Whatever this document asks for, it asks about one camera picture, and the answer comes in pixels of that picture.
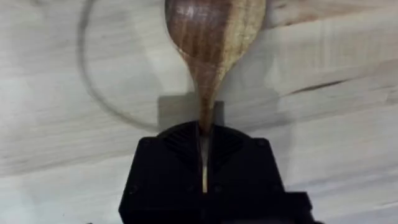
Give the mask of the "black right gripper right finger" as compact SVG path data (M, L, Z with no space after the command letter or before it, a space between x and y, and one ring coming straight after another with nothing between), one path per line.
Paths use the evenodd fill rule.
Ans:
M208 168L207 223L312 223L308 194L285 190L267 139L215 126Z

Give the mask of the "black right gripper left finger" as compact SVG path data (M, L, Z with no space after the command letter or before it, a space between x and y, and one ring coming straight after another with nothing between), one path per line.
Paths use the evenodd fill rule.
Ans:
M118 209L125 224L201 223L194 121L139 140Z

